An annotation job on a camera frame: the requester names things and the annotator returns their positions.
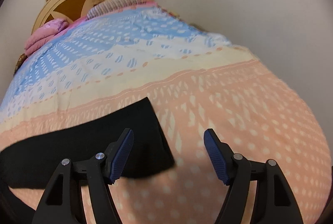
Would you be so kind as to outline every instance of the bedspread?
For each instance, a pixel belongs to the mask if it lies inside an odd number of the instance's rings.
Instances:
[[[0,108],[1,149],[94,120],[148,97],[177,162],[110,190],[126,223],[214,223],[227,187],[204,149],[205,129],[247,159],[276,159],[314,223],[331,186],[325,136],[310,109],[246,48],[202,33],[157,7],[83,23],[51,40],[17,72]],[[12,189],[37,207],[42,190]],[[243,223],[249,223],[251,183]],[[88,223],[94,223],[83,188]]]

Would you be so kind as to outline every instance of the pink patterned section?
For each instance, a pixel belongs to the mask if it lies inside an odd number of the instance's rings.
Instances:
[[[26,41],[24,49],[27,50],[37,41],[50,35],[55,35],[68,27],[68,22],[64,19],[53,19],[38,28]]]
[[[52,40],[54,38],[55,34],[49,35],[43,39],[38,40],[35,42],[32,46],[30,46],[26,51],[24,51],[24,54],[27,56],[30,56],[32,53],[40,49],[43,45],[45,45],[49,40]]]
[[[66,29],[55,35],[53,39],[64,35],[68,30],[76,28],[78,25],[84,23],[85,21],[86,21],[86,16],[80,17],[79,19],[75,20],[72,24],[70,24]]]
[[[22,139],[101,117],[148,96],[177,167],[145,180],[121,178],[111,187],[124,224],[214,223],[227,187],[219,181],[203,143],[213,128],[221,141],[247,159],[276,159],[299,204],[305,224],[318,219],[331,186],[331,158],[317,121],[306,104],[258,61],[209,70],[186,70],[166,80],[99,99],[57,114],[23,122],[2,135]],[[36,208],[42,191],[13,192]],[[243,223],[249,223],[255,183]],[[88,223],[94,223],[88,189],[83,189]]]

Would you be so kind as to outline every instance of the polka dot pattern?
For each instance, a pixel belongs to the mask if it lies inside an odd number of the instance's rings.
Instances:
[[[120,178],[110,187],[124,223],[214,222],[228,187],[218,180],[203,146],[207,128],[213,128],[221,141],[247,159],[275,159],[292,188],[304,224],[316,222],[331,187],[325,137],[306,104],[260,62],[188,71],[127,91],[121,99],[137,99],[138,95],[149,97],[164,133],[168,133],[165,136],[176,167],[148,179]],[[107,104],[111,105],[111,100],[103,103]],[[251,182],[244,224],[251,218],[255,188],[256,183]],[[29,201],[25,191],[13,190],[36,208],[38,199]],[[41,195],[42,191],[33,193]],[[88,196],[84,187],[84,206],[91,224],[94,219]]]

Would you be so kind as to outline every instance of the wooden headboard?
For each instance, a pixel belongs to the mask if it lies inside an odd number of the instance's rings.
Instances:
[[[87,15],[92,7],[92,0],[49,0],[40,11],[32,28],[32,33],[55,18],[65,18],[69,23],[73,23],[80,17]]]

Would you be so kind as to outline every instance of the black clamp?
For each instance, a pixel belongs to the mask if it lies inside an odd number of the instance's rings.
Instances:
[[[122,224],[109,184],[120,178],[134,141],[126,128],[104,153],[72,162],[63,159],[54,171],[34,214],[32,224],[86,224],[80,180],[87,180],[96,224]],[[279,165],[249,161],[220,142],[213,129],[204,133],[204,144],[216,174],[229,185],[215,224],[240,224],[250,181],[257,181],[250,224],[303,224],[295,197]]]
[[[134,141],[126,128],[104,153],[72,162],[64,159],[54,171],[34,214],[32,224],[86,224],[79,180],[87,180],[97,224],[121,224],[108,184],[117,180]]]
[[[278,163],[249,161],[220,142],[213,129],[204,133],[204,144],[218,178],[229,185],[215,224],[240,224],[250,181],[257,181],[250,224],[303,224],[296,199]]]

